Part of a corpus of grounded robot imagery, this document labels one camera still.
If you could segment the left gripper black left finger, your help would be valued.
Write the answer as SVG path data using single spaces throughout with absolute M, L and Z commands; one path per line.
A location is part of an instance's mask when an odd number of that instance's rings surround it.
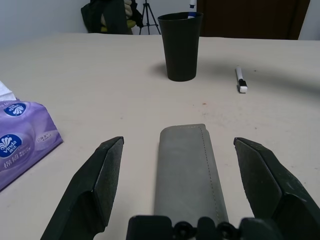
M 124 138 L 102 142 L 74 174 L 41 239 L 92 240 L 109 224 Z

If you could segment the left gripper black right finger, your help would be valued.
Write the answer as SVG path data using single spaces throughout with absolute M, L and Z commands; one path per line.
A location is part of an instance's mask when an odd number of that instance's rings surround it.
M 285 240 L 318 240 L 320 209 L 302 183 L 260 143 L 236 137 L 233 144 L 254 216 L 272 220 Z

